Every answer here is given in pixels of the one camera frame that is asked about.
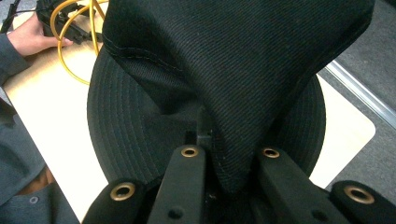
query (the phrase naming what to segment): sleeve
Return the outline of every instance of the sleeve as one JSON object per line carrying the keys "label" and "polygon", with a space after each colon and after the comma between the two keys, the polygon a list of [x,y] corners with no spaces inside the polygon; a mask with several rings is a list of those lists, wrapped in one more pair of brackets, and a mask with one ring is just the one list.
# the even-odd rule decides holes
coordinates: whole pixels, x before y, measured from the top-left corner
{"label": "sleeve", "polygon": [[28,67],[28,62],[14,49],[7,35],[0,35],[0,85]]}

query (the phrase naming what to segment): black fabric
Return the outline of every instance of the black fabric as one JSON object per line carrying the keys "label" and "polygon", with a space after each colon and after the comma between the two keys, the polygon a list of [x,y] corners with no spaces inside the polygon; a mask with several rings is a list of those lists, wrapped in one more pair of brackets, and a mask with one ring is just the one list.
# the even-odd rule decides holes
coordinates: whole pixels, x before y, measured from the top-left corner
{"label": "black fabric", "polygon": [[364,31],[373,4],[111,1],[88,98],[106,177],[158,183],[200,105],[221,136],[210,156],[226,192],[246,184],[253,151],[268,144],[309,174],[324,134],[312,78]]}

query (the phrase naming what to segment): person's arm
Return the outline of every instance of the person's arm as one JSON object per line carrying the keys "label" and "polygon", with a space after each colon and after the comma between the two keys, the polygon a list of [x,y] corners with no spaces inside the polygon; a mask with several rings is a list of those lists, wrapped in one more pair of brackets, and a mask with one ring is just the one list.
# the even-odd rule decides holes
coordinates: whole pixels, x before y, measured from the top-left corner
{"label": "person's arm", "polygon": [[[72,44],[70,40],[63,40],[63,46]],[[0,85],[10,76],[29,67],[23,57],[57,45],[58,40],[55,37],[44,36],[43,25],[36,14],[15,31],[0,35]]]}

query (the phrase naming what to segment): brass grommet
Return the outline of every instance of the brass grommet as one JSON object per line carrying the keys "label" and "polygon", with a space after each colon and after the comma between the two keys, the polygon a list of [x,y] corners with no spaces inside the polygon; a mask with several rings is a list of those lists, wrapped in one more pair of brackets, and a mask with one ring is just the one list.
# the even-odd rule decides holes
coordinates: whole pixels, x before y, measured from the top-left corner
{"label": "brass grommet", "polygon": [[198,155],[198,149],[195,147],[186,147],[183,150],[181,150],[181,155],[184,157],[195,157]]}
{"label": "brass grommet", "polygon": [[373,195],[365,189],[358,188],[356,186],[346,186],[344,193],[353,201],[357,203],[370,204],[374,203],[375,199]]}
{"label": "brass grommet", "polygon": [[266,147],[265,149],[262,150],[262,155],[273,159],[278,158],[280,156],[278,151],[276,151],[275,149],[271,149],[269,147]]}
{"label": "brass grommet", "polygon": [[112,200],[120,202],[129,199],[134,195],[134,184],[130,182],[124,182],[118,184],[110,192],[110,197]]}

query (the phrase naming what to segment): shirt button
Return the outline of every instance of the shirt button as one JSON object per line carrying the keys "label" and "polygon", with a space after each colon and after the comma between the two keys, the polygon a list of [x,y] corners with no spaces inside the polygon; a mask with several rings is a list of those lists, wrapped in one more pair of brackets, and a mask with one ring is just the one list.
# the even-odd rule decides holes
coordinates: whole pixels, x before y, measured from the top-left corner
{"label": "shirt button", "polygon": [[29,200],[29,203],[37,203],[38,202],[38,197],[32,197]]}

